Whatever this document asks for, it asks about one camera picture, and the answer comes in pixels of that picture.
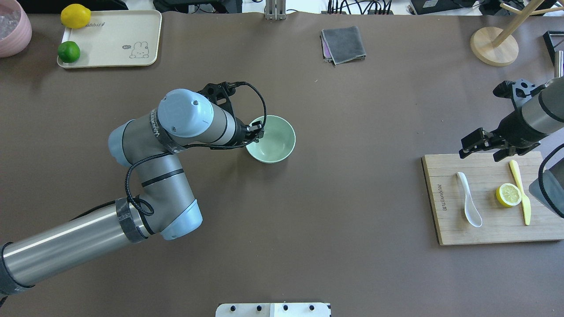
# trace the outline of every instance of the white spoon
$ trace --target white spoon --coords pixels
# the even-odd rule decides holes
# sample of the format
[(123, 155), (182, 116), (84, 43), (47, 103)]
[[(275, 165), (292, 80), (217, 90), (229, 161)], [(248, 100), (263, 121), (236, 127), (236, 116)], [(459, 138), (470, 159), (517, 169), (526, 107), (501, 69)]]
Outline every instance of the white spoon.
[(466, 179), (466, 175), (462, 172), (456, 173), (460, 178), (460, 182), (462, 183), (462, 187), (464, 187), (464, 193), (466, 194), (466, 199), (464, 201), (464, 214), (466, 215), (466, 219), (468, 222), (476, 227), (480, 228), (482, 226), (482, 217), (474, 206), (474, 202), (472, 201), (472, 195), (470, 195), (470, 187), (468, 186), (468, 180)]

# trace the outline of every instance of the wooden cutting board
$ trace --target wooden cutting board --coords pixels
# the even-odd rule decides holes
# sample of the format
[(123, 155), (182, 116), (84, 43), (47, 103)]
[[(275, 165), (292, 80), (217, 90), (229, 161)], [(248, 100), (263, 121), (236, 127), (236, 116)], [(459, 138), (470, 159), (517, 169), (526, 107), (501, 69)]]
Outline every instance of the wooden cutting board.
[[(495, 190), (503, 183), (515, 184), (509, 161), (519, 163), (525, 193), (531, 199), (531, 224), (525, 226), (522, 205), (503, 207)], [(427, 191), (433, 208), (440, 245), (507, 243), (564, 239), (564, 219), (529, 194), (543, 158), (540, 152), (494, 162), (492, 153), (425, 155), (422, 158)], [(474, 205), (483, 224), (473, 227), (464, 216), (464, 190), (456, 172), (466, 174)]]

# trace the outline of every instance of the brown table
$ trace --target brown table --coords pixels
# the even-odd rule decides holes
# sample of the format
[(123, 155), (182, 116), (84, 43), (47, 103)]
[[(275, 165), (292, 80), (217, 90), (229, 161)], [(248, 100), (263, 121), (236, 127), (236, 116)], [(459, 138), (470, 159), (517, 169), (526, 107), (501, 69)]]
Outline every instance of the brown table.
[[(324, 301), (334, 316), (562, 316), (564, 244), (439, 246), (421, 156), (512, 111), (492, 89), (553, 74), (532, 17), (505, 68), (479, 61), (471, 34), (504, 17), (164, 14), (149, 67), (65, 70), (56, 15), (31, 16), (33, 38), (0, 60), (0, 232), (18, 241), (123, 197), (109, 133), (168, 91), (244, 80), (297, 134), (292, 155), (261, 164), (244, 149), (181, 154), (204, 222), (159, 235), (8, 298), (6, 316), (214, 316), (225, 302)], [(321, 59), (323, 28), (357, 25), (367, 58)], [(238, 117), (261, 114), (254, 93)], [(563, 139), (543, 142), (547, 155)], [(139, 186), (133, 190), (139, 192)]]

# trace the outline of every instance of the knife handle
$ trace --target knife handle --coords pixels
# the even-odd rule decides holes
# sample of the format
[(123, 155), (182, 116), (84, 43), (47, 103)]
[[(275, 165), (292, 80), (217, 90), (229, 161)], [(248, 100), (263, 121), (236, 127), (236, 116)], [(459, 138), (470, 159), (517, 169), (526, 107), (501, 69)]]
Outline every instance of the knife handle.
[(517, 187), (521, 191), (521, 194), (524, 194), (525, 191), (523, 189), (523, 182), (521, 181), (521, 171), (519, 170), (519, 164), (517, 164), (516, 160), (509, 161), (509, 167), (511, 168), (511, 173), (513, 174), (513, 178), (517, 183)]

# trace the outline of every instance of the ice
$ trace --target ice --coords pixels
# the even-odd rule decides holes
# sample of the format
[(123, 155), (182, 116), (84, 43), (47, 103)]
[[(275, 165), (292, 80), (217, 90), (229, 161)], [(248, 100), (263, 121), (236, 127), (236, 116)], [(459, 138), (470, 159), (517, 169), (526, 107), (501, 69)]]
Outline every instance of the ice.
[(16, 28), (20, 21), (20, 11), (12, 11), (10, 13), (0, 13), (0, 40), (4, 39)]

